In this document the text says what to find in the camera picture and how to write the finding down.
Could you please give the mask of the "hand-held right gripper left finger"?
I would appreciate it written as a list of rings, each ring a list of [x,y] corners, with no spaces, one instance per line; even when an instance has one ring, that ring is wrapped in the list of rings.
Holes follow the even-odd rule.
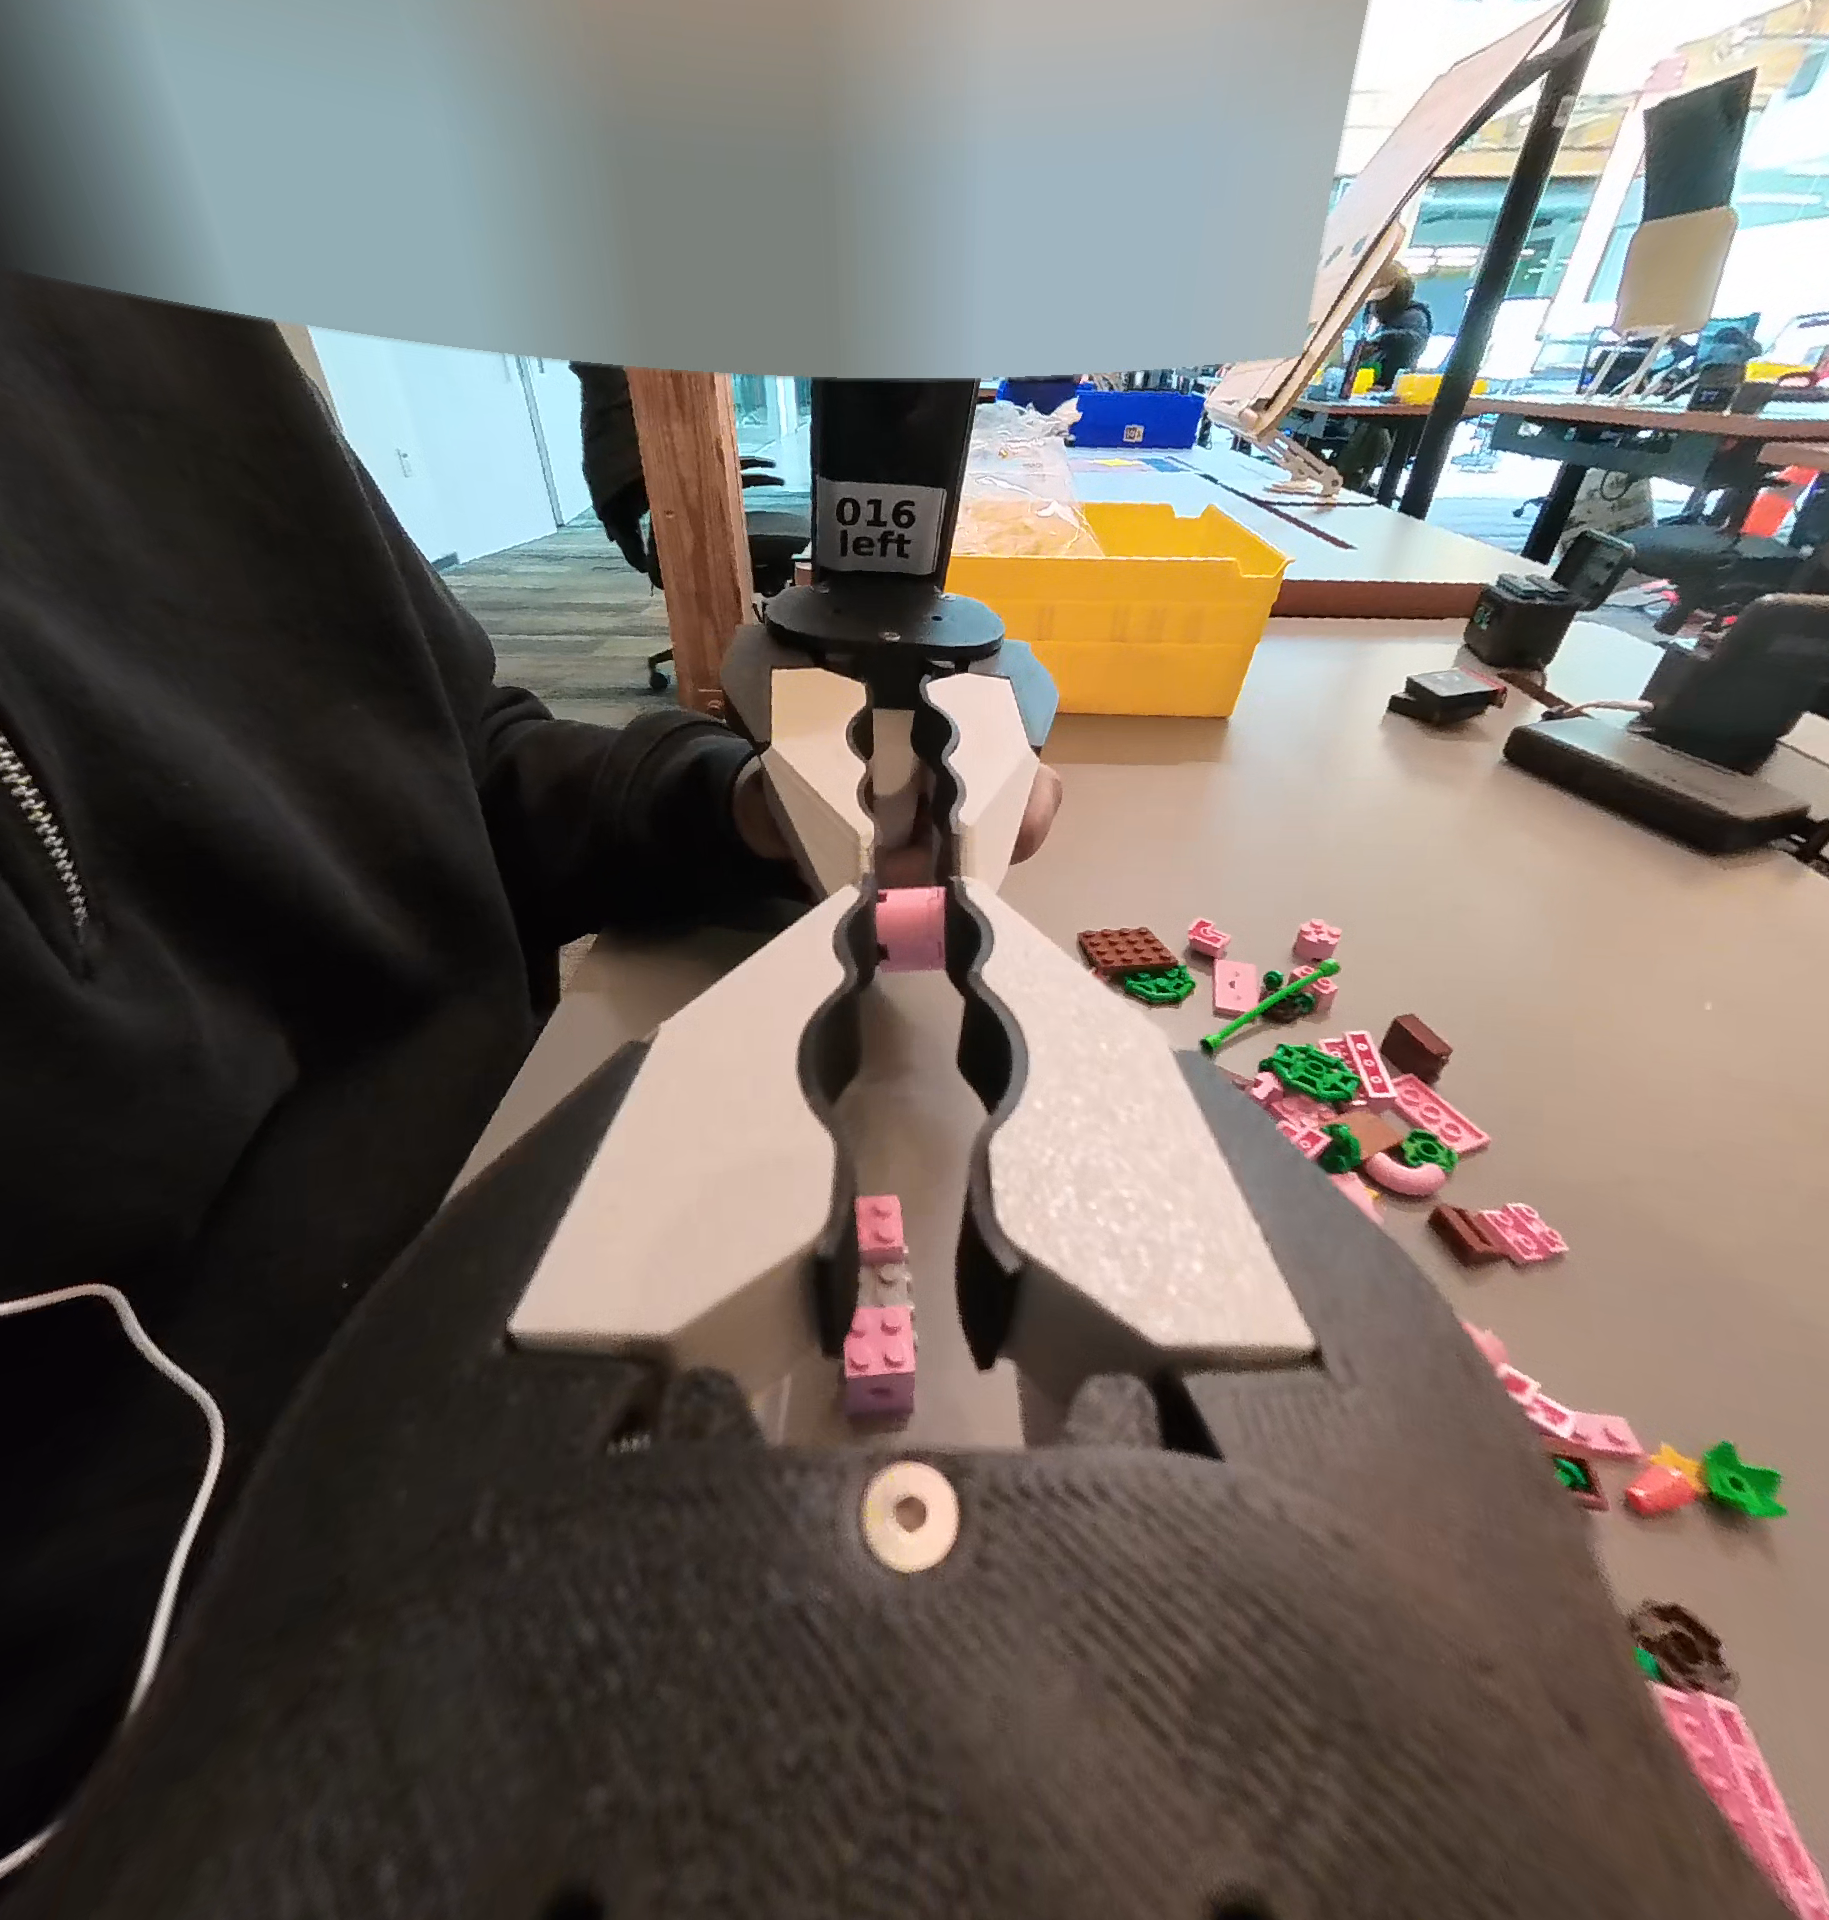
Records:
[[[858,1303],[876,887],[844,885],[662,1023],[510,1322],[523,1348],[791,1373]]]

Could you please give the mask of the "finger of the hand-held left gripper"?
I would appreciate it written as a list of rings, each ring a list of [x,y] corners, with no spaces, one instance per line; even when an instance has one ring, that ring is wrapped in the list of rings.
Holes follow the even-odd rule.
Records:
[[[855,745],[867,688],[824,665],[774,673],[764,772],[818,896],[862,885],[876,861],[867,761]]]
[[[1014,684],[987,673],[930,677],[917,753],[930,778],[939,874],[1001,887],[1042,766]]]

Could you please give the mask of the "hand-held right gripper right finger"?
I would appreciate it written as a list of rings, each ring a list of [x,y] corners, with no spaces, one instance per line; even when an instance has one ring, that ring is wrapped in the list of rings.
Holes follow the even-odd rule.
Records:
[[[977,1370],[1292,1370],[1315,1332],[1183,1054],[987,880],[952,882],[958,1068],[980,1103],[958,1315]]]

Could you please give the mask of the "pink toy brick assembly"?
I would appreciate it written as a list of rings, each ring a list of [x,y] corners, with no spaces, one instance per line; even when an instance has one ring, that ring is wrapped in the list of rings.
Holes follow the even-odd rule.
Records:
[[[897,1193],[862,1193],[858,1303],[842,1353],[842,1403],[855,1425],[907,1425],[917,1408],[917,1301]]]

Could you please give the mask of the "person's left forearm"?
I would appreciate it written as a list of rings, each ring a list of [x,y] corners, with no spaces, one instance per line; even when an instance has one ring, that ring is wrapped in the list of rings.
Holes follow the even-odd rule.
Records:
[[[495,685],[477,727],[477,798],[523,944],[680,930],[795,896],[791,867],[759,858],[734,830],[734,779],[753,757],[739,734],[684,707],[609,727]]]

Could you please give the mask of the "person's left hand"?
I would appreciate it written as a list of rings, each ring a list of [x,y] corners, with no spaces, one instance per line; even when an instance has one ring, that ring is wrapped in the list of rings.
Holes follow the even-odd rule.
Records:
[[[1038,761],[1018,825],[1018,841],[1009,854],[1013,867],[1025,863],[1043,847],[1056,815],[1063,812],[1064,794],[1063,772],[1053,764]],[[810,901],[825,893],[808,855],[795,847],[787,827],[787,812],[776,802],[774,786],[768,783],[759,757],[753,757],[734,779],[732,819],[734,830],[759,858],[791,867]],[[933,846],[929,844],[930,832],[925,821],[929,815],[924,808],[914,836],[876,855],[876,876],[884,887],[925,887],[935,882]]]

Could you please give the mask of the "clear plastic bags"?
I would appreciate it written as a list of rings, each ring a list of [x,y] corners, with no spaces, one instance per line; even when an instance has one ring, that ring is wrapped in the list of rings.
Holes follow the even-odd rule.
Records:
[[[954,524],[954,558],[1102,558],[1072,483],[1074,398],[1043,414],[998,398],[977,406]]]

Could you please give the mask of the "black office chair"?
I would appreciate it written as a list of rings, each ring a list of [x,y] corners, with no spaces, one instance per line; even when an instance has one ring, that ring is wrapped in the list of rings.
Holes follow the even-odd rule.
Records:
[[[776,457],[743,452],[736,457],[743,482],[745,546],[751,554],[753,599],[765,601],[798,579],[798,563],[810,546],[808,494],[787,487]],[[648,688],[669,693],[681,680],[681,651],[676,647],[676,589],[664,575],[659,519],[642,515],[645,571],[652,589],[664,595],[669,639],[648,659]]]

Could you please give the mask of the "yellow storage bin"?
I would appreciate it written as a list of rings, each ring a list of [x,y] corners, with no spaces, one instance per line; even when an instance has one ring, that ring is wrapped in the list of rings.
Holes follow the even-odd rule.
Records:
[[[1234,713],[1289,561],[1220,507],[1102,499],[1063,534],[958,546],[950,589],[1028,643],[1074,714]]]

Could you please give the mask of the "green ribbed rod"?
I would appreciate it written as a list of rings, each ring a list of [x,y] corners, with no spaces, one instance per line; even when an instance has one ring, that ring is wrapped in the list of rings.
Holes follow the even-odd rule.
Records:
[[[1284,975],[1283,982],[1267,992],[1251,1010],[1237,1012],[1229,1023],[1201,1036],[1199,1050],[1208,1057],[1220,1054],[1229,1041],[1237,1041],[1258,1023],[1283,1019],[1311,1016],[1322,1003],[1335,994],[1327,986],[1339,976],[1343,965],[1338,957],[1311,964],[1306,972]]]

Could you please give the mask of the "blue storage bin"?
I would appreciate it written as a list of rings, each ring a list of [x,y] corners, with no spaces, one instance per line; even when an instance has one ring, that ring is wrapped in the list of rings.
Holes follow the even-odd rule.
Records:
[[[1070,447],[1194,447],[1207,415],[1207,396],[1194,390],[1083,384],[1072,402]]]

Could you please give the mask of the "pile of small toy bricks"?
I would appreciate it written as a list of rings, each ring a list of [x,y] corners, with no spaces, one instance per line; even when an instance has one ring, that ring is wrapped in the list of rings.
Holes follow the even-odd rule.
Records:
[[[1339,1003],[1306,1036],[1403,1016],[1450,1060],[1421,1129],[1461,1155],[1440,1198],[1532,1208],[1566,1251],[1469,1267],[1428,1202],[1387,1221],[1450,1303],[1576,1411],[1627,1422],[1644,1454],[1729,1443],[1779,1471],[1783,1515],[1722,1501],[1583,1514],[1626,1602],[1676,1598],[1727,1642],[1753,1735],[1829,1882],[1829,885],[1770,874],[1684,901],[1346,901],[1338,885],[1234,906],[1187,887],[1104,889],[1072,927],[1194,913],[1280,965],[1304,916],[1335,916]]]

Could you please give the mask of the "large cardboard panel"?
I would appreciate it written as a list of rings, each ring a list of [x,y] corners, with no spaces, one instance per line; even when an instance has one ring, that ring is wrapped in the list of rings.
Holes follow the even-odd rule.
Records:
[[[1549,68],[1567,13],[1571,5],[1553,5],[1431,81],[1327,215],[1304,346],[1276,358],[1252,356],[1221,369],[1207,414],[1284,468],[1268,483],[1271,494],[1338,498],[1335,465],[1288,440],[1284,421],[1306,398],[1346,325],[1393,271],[1408,236],[1403,211],[1479,126]]]

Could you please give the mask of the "black metal pole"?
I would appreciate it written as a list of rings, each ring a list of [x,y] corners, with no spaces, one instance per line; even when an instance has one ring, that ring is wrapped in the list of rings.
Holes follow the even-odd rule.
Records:
[[[1521,155],[1508,178],[1497,225],[1483,248],[1479,275],[1473,280],[1471,303],[1463,313],[1441,371],[1441,386],[1431,402],[1427,426],[1408,464],[1408,487],[1399,498],[1399,514],[1423,521],[1431,510],[1437,483],[1450,461],[1454,432],[1473,401],[1473,384],[1480,375],[1492,329],[1501,300],[1517,271],[1525,236],[1549,186],[1554,157],[1573,121],[1576,98],[1585,81],[1610,3],[1571,3],[1563,15],[1563,37],[1554,46],[1532,63],[1532,75],[1541,79],[1541,92],[1528,121]]]

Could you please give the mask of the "long black bar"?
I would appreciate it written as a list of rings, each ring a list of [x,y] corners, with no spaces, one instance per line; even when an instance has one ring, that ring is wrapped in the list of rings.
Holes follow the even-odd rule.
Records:
[[[1501,758],[1532,778],[1704,854],[1829,847],[1829,816],[1757,772],[1677,751],[1606,714],[1567,714],[1511,730]]]

